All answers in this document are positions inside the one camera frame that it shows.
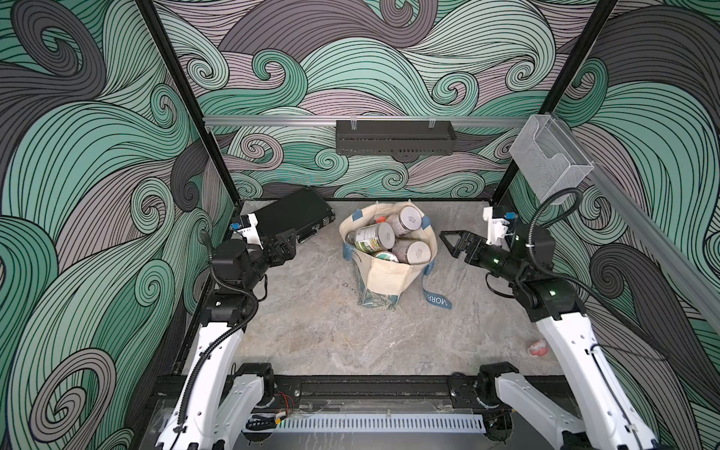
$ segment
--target gray marble surface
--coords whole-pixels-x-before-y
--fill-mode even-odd
[[[248,202],[251,212],[266,202]],[[450,257],[438,239],[435,270],[426,289],[445,295],[446,310],[427,303],[420,278],[393,311],[357,302],[352,262],[342,256],[340,223],[368,202],[331,202],[337,219],[297,247],[297,256],[272,268],[269,295],[250,322],[233,361],[272,363],[277,374],[477,373],[480,364],[509,361],[526,375],[561,374],[557,359],[531,356],[541,334],[514,300],[487,290],[485,270]],[[486,231],[484,202],[419,202],[442,230]],[[492,286],[509,292],[502,280]],[[262,286],[256,294],[263,294]]]

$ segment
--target white jar lid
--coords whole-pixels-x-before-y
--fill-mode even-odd
[[[383,248],[392,248],[395,245],[395,233],[387,222],[377,224],[377,238],[380,239],[380,245]]]
[[[400,222],[408,230],[417,230],[422,224],[423,218],[420,216],[420,211],[417,208],[406,206],[400,210]]]
[[[410,244],[407,255],[410,265],[429,263],[432,257],[430,247],[421,240]]]

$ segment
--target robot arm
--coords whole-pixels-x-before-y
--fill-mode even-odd
[[[240,216],[231,228],[243,238],[226,240],[217,249],[204,236],[217,286],[200,314],[201,328],[181,400],[161,431],[156,449],[231,449],[253,409],[263,400],[272,401],[274,376],[269,364],[243,364],[218,407],[233,354],[257,311],[259,300],[252,289],[268,268],[295,257],[294,229],[261,238],[256,225],[255,215]],[[211,352],[209,357],[204,356],[206,351]]]
[[[498,221],[490,223],[492,235],[504,235]],[[552,267],[554,240],[547,229],[535,230],[534,258]],[[455,245],[449,236],[458,237]],[[657,448],[652,430],[635,411],[593,332],[585,306],[573,286],[563,279],[539,271],[528,257],[528,226],[517,224],[510,250],[468,231],[443,231],[441,240],[457,258],[465,252],[465,262],[490,271],[510,282],[513,297],[526,309],[532,322],[545,336],[557,355],[572,389],[582,420],[574,417],[532,387],[510,364],[497,365],[492,373],[488,401],[502,400],[517,410],[556,449],[562,448],[582,432],[595,449],[644,450]]]

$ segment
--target black cable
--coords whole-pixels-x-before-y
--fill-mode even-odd
[[[490,422],[491,420],[499,419],[499,418],[503,417],[504,415],[511,414],[512,412],[513,412],[512,409],[509,409],[509,410],[502,409],[501,412],[500,412],[500,414],[494,415],[493,417],[488,417],[488,418],[486,418],[485,416],[483,416],[482,419],[483,419],[485,422]]]
[[[621,351],[628,355],[637,356],[638,358],[649,359],[650,361],[667,362],[667,359],[665,359],[665,358],[655,358],[653,356],[641,355],[639,353],[635,353],[634,351],[626,350],[626,349],[620,348],[620,347],[608,346],[608,345],[605,345],[604,343],[597,343],[593,347],[612,348],[613,350]]]
[[[200,239],[202,239],[202,242],[205,244],[205,247],[207,248],[207,255],[208,259],[210,260],[210,276],[212,276],[212,279],[215,280],[215,282],[226,289],[231,289],[236,292],[240,292],[241,294],[244,294],[248,297],[250,300],[250,311],[248,312],[248,315],[244,317],[242,320],[240,320],[238,323],[236,323],[230,330],[225,331],[223,334],[221,334],[217,339],[215,339],[213,342],[211,342],[205,351],[200,353],[200,357],[197,360],[197,364],[192,368],[192,371],[190,372],[190,375],[187,378],[187,385],[185,387],[185,390],[183,391],[182,398],[180,399],[180,409],[178,410],[178,425],[175,427],[175,432],[178,433],[178,436],[175,438],[175,442],[177,442],[178,437],[180,437],[180,433],[184,431],[183,425],[185,424],[185,420],[187,419],[187,407],[190,403],[190,394],[192,393],[192,388],[195,385],[195,382],[197,380],[197,377],[200,373],[200,369],[202,368],[202,365],[208,360],[210,357],[210,354],[213,350],[215,350],[225,339],[229,338],[231,335],[237,333],[240,329],[242,329],[245,325],[247,325],[250,320],[252,320],[253,317],[255,317],[255,314],[258,312],[258,306],[259,301],[258,298],[255,297],[255,294],[247,289],[243,289],[236,286],[231,286],[229,284],[226,284],[222,280],[220,280],[217,275],[215,274],[215,271],[212,269],[212,257],[215,254],[215,250],[212,247],[212,241],[210,240],[210,235],[207,234],[206,231],[200,232]]]
[[[505,438],[503,439],[503,445],[508,445],[508,438],[510,437],[508,435],[508,415],[503,414],[503,428],[505,429]]]
[[[170,450],[175,448],[175,444],[178,443],[178,439],[180,439],[180,433],[177,433],[177,436],[175,436],[175,440],[173,441],[173,445],[170,446]]]
[[[260,414],[253,414],[245,424],[245,428],[250,431],[265,431],[276,427],[277,424],[275,423],[274,415],[272,417],[266,417]]]
[[[620,400],[618,400],[617,396],[615,395],[615,391],[613,391],[613,388],[610,387],[610,383],[608,382],[608,379],[605,377],[605,372],[603,372],[602,367],[600,367],[600,363],[598,362],[598,359],[595,357],[595,353],[593,352],[593,349],[595,347],[600,346],[600,344],[596,343],[590,346],[590,355],[593,357],[593,361],[595,362],[595,365],[598,367],[598,372],[600,372],[600,375],[603,378],[603,381],[605,382],[605,386],[608,387],[608,391],[613,396],[613,400],[615,400],[615,403],[617,403],[618,408],[620,408],[620,412],[623,413],[623,417],[625,420],[627,420],[628,427],[630,427],[630,430],[632,430],[633,435],[635,436],[635,441],[637,441],[637,448],[642,449],[642,442],[640,442],[640,438],[637,436],[637,430],[635,430],[635,427],[633,426],[633,423],[630,421],[630,418],[628,417],[627,413],[625,412],[625,408],[623,408],[623,405],[620,403]]]
[[[263,298],[258,299],[259,302],[262,302],[268,297],[268,274],[265,274],[265,295],[263,295]]]
[[[498,292],[498,291],[494,290],[494,289],[490,286],[490,282],[487,280],[487,277],[488,277],[489,275],[490,275],[490,272],[487,272],[487,273],[485,274],[485,284],[487,285],[487,288],[488,288],[493,294],[499,295],[500,297],[503,297],[503,298],[511,298],[511,299],[514,299],[514,298],[515,298],[514,295],[503,294],[502,292]]]
[[[612,303],[606,299],[604,295],[601,295],[600,293],[596,292],[593,288],[586,285],[584,282],[580,281],[579,279],[575,278],[574,276],[568,275],[568,274],[560,274],[557,272],[553,272],[551,270],[548,270],[546,267],[542,266],[541,264],[538,264],[537,260],[535,259],[535,243],[533,240],[534,233],[535,233],[535,227],[538,225],[538,219],[540,218],[540,215],[543,213],[543,211],[556,199],[559,199],[563,195],[567,194],[574,194],[575,195],[575,202],[572,207],[570,207],[569,210],[575,211],[582,201],[582,191],[576,187],[570,187],[567,189],[560,190],[558,192],[555,192],[553,195],[548,197],[542,204],[538,207],[538,209],[535,211],[535,214],[533,214],[533,217],[530,219],[530,224],[528,226],[528,240],[527,240],[527,248],[528,248],[528,257],[530,258],[530,262],[533,264],[533,266],[538,269],[540,272],[552,276],[553,278],[557,279],[563,279],[565,281],[569,281],[581,288],[583,288],[588,294],[590,294],[593,298],[595,298],[605,309],[609,311],[610,314],[612,314],[615,319],[617,319],[620,323],[625,325],[630,331],[637,334],[643,341],[647,342],[648,345],[650,345],[653,350],[658,352],[659,354],[663,355],[667,359],[667,355],[669,352],[667,352],[663,346],[661,346],[655,339],[651,338],[649,335],[647,335],[640,327],[635,325],[633,322],[630,321],[630,319],[626,318],[621,312],[615,308]],[[566,215],[561,214],[558,217],[565,218]]]

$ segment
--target wavy pattern wall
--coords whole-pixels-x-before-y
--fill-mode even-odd
[[[205,114],[435,116],[537,112],[594,3],[156,1]],[[394,160],[337,156],[332,128],[214,132],[245,198],[489,197],[517,133],[464,129],[452,156]]]
[[[557,112],[618,185],[720,289],[720,5],[667,1],[611,18]],[[558,49],[567,54],[570,40]],[[552,226],[558,267],[614,299],[673,363],[608,350],[635,408],[663,442],[720,442],[720,337],[673,289],[652,254],[588,181],[579,215]],[[510,189],[529,220],[537,199]],[[559,210],[548,212],[547,219]],[[598,336],[654,352],[594,300]]]
[[[133,0],[0,3],[3,449],[127,448],[232,205]]]

